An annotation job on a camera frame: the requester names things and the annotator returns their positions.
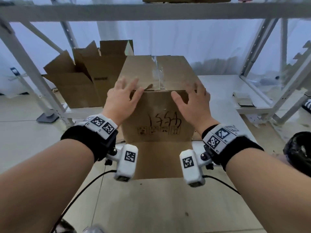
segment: printed symbol on box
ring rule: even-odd
[[[110,123],[105,123],[103,129],[110,135],[114,131],[114,127]]]
[[[215,147],[220,143],[220,140],[217,139],[216,137],[212,136],[208,141],[207,144],[215,149]]]
[[[98,127],[100,127],[101,125],[103,125],[104,122],[105,122],[105,121],[102,120],[102,119],[99,118],[99,117],[95,117],[95,118],[91,121],[92,124],[95,124],[95,125],[98,126]]]
[[[87,117],[87,118],[83,119],[83,122],[89,121],[89,120],[91,120],[93,117],[94,117],[94,116]]]
[[[117,180],[118,180],[118,181],[125,181],[125,182],[128,182],[128,180],[130,180],[130,178],[127,177],[127,176],[118,176],[118,177],[117,177]]]
[[[171,126],[170,129],[171,129],[171,132],[170,132],[171,135],[179,135],[180,127],[178,127],[178,126]]]
[[[149,134],[153,134],[153,133],[158,132],[158,131],[159,131],[158,126],[149,127]]]
[[[224,128],[221,128],[217,132],[215,132],[215,135],[218,136],[220,139],[224,139],[229,134],[230,133]]]
[[[126,151],[124,160],[130,161],[130,162],[135,162],[135,155],[136,153]]]
[[[239,130],[236,129],[234,126],[226,126],[225,128],[228,129],[228,130],[231,131],[231,132],[238,132],[238,131],[239,131]]]
[[[167,133],[169,133],[169,127],[167,127],[167,126],[160,127],[160,132],[167,132]]]
[[[139,127],[138,128],[139,135],[147,135],[148,134],[148,127]]]
[[[183,158],[183,165],[184,168],[193,167],[194,163],[192,157]]]

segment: metal shelving rack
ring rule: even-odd
[[[21,22],[29,30],[43,39],[55,50],[60,51],[51,40],[37,30],[30,22],[66,21],[121,21],[121,20],[182,20],[182,19],[263,19],[253,44],[245,58],[239,77],[270,107],[254,108],[251,113],[262,115],[268,121],[293,91],[311,71],[311,55],[291,77],[282,90],[279,99],[272,103],[246,76],[259,56],[277,21],[282,20],[281,68],[286,65],[287,19],[310,18],[311,2],[279,1],[264,3],[179,3],[179,4],[138,4],[138,5],[16,5],[13,2],[0,2],[0,38],[11,51],[26,74],[50,103],[54,112],[67,126],[73,125],[73,113],[63,106],[44,81],[39,70],[17,39],[10,22]],[[91,108],[81,109],[81,114],[89,115]]]

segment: shelf beam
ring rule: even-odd
[[[310,18],[311,2],[0,5],[9,22]]]

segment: tiled floor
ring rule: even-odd
[[[61,121],[38,124],[35,120],[42,112],[30,96],[10,100],[0,96],[0,107],[0,173],[57,142],[65,129]],[[311,115],[300,119],[300,124],[310,124]],[[256,128],[244,120],[267,152],[282,152],[284,141],[271,126]],[[103,162],[96,163],[80,189],[104,170]],[[204,172],[232,185],[222,169]],[[107,174],[80,196],[65,219],[78,233],[92,223],[103,225],[108,233],[265,232],[243,199],[212,179],[192,189],[182,179],[135,180],[124,185]]]

